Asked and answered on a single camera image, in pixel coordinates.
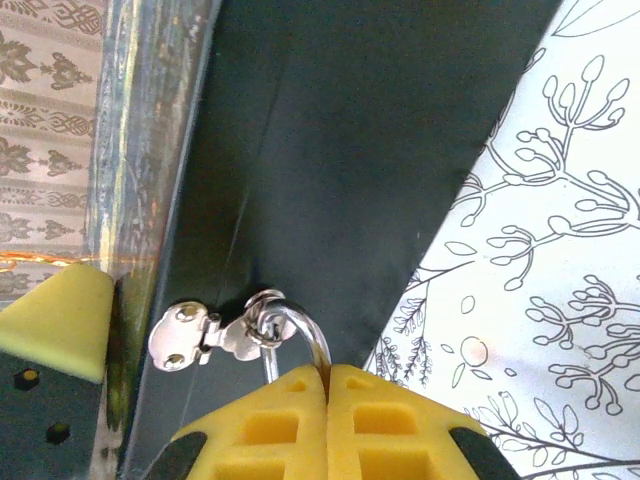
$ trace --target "metal bracket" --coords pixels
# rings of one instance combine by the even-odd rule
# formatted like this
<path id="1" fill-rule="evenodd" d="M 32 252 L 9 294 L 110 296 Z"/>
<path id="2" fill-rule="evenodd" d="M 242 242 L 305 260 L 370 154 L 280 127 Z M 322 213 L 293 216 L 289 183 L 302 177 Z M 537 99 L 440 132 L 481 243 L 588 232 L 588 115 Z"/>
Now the metal bracket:
<path id="1" fill-rule="evenodd" d="M 167 309 L 149 336 L 149 353 L 159 370 L 175 372 L 196 361 L 204 365 L 214 347 L 233 353 L 240 361 L 255 360 L 265 348 L 273 352 L 293 336 L 296 325 L 282 315 L 262 325 L 260 315 L 269 302 L 282 300 L 278 290 L 264 290 L 251 297 L 244 313 L 221 328 L 221 318 L 199 302 L 189 301 Z"/>

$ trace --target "patterned wallpaper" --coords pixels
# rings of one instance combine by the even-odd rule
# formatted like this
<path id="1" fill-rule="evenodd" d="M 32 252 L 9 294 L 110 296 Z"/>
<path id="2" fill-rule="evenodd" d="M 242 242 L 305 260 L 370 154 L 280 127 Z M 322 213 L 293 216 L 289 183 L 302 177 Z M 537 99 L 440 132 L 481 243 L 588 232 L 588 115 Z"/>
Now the patterned wallpaper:
<path id="1" fill-rule="evenodd" d="M 639 27 L 563 2 L 366 366 L 524 480 L 640 478 Z"/>
<path id="2" fill-rule="evenodd" d="M 103 0 L 0 0 L 0 250 L 82 252 L 103 10 Z M 55 270 L 0 273 L 0 301 Z"/>

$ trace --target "black plastic part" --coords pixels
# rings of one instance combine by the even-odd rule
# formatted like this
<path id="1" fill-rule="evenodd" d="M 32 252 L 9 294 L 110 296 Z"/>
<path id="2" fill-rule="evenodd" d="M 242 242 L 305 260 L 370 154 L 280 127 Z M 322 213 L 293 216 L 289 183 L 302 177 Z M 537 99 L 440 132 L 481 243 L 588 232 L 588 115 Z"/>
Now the black plastic part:
<path id="1" fill-rule="evenodd" d="M 16 375 L 28 369 L 38 372 L 37 385 L 25 390 Z M 89 478 L 101 391 L 0 352 L 0 479 Z"/>
<path id="2" fill-rule="evenodd" d="M 192 432 L 168 444 L 142 480 L 186 480 L 207 441 L 203 432 Z"/>
<path id="3" fill-rule="evenodd" d="M 476 472 L 478 480 L 520 480 L 489 437 L 464 427 L 451 429 L 449 435 Z"/>
<path id="4" fill-rule="evenodd" d="M 273 286 L 362 365 L 558 3 L 226 1 L 151 323 L 186 299 L 229 319 Z M 309 362 L 295 338 L 278 356 Z M 175 373 L 147 358 L 125 478 L 263 382 L 225 352 Z"/>

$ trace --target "floral pattern paper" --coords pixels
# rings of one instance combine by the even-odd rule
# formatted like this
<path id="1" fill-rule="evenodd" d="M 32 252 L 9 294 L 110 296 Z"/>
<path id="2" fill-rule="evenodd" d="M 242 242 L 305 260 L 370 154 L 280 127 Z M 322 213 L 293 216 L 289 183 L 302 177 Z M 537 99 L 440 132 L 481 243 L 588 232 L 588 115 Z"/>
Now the floral pattern paper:
<path id="1" fill-rule="evenodd" d="M 638 13 L 563 3 L 366 365 L 527 480 L 640 478 Z"/>

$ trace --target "yellow plastic part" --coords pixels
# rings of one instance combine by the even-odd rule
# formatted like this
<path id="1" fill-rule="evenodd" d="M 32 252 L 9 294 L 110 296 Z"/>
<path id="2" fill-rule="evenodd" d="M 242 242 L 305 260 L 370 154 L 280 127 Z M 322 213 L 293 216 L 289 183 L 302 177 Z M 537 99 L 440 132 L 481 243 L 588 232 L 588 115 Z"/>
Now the yellow plastic part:
<path id="1" fill-rule="evenodd" d="M 449 435 L 473 419 L 349 365 L 331 369 L 328 480 L 477 480 Z"/>
<path id="2" fill-rule="evenodd" d="M 101 383 L 113 301 L 113 281 L 74 264 L 0 312 L 0 350 Z"/>
<path id="3" fill-rule="evenodd" d="M 173 440 L 207 435 L 187 480 L 326 480 L 326 430 L 324 386 L 307 365 L 202 417 Z"/>

